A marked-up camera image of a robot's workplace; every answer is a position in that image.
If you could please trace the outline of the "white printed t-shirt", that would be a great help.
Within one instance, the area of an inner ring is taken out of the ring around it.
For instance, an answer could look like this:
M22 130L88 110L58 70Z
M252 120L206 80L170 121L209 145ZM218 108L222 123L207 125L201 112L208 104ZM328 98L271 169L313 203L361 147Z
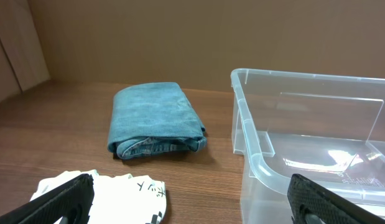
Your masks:
M148 175L110 177L95 169L85 173L92 176L95 193L89 224L162 223L167 208L163 181Z

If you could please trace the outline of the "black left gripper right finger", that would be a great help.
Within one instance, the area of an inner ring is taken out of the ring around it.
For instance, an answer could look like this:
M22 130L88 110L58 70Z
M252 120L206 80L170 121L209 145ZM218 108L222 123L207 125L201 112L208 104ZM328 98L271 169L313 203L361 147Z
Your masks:
M287 198L293 224L385 224L385 219L300 174L292 175Z

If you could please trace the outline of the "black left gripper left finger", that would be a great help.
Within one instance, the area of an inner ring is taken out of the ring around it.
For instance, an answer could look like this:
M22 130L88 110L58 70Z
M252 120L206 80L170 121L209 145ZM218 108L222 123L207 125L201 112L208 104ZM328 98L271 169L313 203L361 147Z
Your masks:
M92 175L81 174L0 216L0 224L87 224L94 196Z

